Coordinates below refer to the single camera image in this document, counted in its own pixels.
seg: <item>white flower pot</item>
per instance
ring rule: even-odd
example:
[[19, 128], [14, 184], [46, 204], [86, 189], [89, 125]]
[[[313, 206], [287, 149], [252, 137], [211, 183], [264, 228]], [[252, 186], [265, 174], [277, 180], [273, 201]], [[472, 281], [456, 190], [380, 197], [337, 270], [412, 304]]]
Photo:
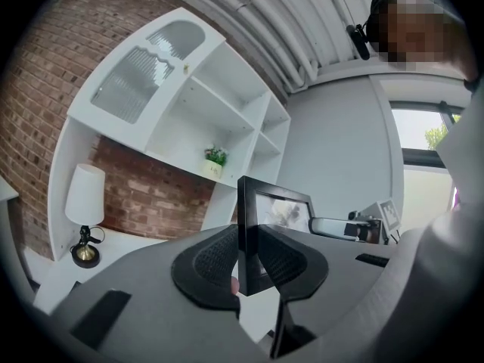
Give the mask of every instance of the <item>white flower pot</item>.
[[222, 176], [222, 166], [210, 160], [203, 162], [202, 172], [211, 178], [220, 178]]

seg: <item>table lamp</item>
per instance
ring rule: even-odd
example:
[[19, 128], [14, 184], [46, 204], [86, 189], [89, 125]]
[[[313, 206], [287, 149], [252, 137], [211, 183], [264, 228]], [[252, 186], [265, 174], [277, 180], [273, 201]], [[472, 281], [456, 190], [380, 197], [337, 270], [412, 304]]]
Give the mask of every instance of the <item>table lamp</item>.
[[100, 260], [99, 251], [88, 242], [101, 241], [91, 237], [89, 226], [104, 220], [104, 178], [106, 174], [95, 166], [78, 164], [70, 183], [66, 202], [66, 216], [81, 225], [81, 239], [72, 247], [74, 263], [81, 268], [94, 268]]

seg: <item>window frame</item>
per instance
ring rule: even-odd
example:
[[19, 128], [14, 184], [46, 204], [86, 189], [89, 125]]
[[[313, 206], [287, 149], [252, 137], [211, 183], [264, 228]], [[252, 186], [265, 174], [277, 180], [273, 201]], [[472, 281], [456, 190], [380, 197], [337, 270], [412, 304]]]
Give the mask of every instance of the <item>window frame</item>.
[[[445, 101], [441, 101], [439, 104], [415, 101], [390, 101], [390, 107], [392, 110], [418, 110], [439, 113], [447, 130], [450, 130], [455, 124], [454, 114], [461, 115], [464, 110], [462, 107], [449, 105]], [[402, 148], [402, 154], [405, 165], [445, 168], [439, 154], [434, 150]]]

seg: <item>picture frame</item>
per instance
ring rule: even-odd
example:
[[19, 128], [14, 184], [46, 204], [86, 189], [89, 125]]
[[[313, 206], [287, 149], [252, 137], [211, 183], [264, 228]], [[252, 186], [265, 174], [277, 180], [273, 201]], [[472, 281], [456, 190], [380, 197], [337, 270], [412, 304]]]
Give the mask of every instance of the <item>picture frame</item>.
[[[315, 213], [310, 196], [248, 176], [238, 180], [237, 197], [238, 279], [240, 292], [251, 296], [274, 286], [258, 256], [258, 225], [278, 224], [310, 234], [309, 221]], [[264, 211], [268, 200], [274, 201], [275, 214]]]

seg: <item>white desk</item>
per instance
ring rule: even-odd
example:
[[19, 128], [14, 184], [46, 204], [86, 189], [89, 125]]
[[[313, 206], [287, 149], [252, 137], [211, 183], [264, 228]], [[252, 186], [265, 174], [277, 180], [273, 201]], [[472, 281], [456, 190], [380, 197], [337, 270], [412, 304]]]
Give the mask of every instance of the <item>white desk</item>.
[[0, 257], [2, 266], [16, 292], [23, 300], [31, 303], [34, 293], [15, 248], [8, 218], [7, 203], [18, 197], [18, 193], [0, 176]]
[[[50, 315], [55, 307], [69, 294], [76, 281], [84, 283], [127, 253], [164, 242], [164, 240], [137, 237], [106, 228], [104, 231], [106, 231], [106, 239], [102, 244], [95, 245], [101, 254], [99, 265], [91, 269], [80, 268], [73, 262], [70, 253], [67, 253], [60, 261], [54, 262], [49, 270], [34, 300], [35, 307]], [[100, 230], [93, 229], [92, 235], [102, 239]], [[232, 275], [238, 276], [237, 264]], [[273, 287], [254, 296], [245, 297], [240, 293], [238, 296], [241, 306], [240, 325], [249, 337], [257, 343], [267, 332], [275, 328], [278, 317], [279, 292]]]

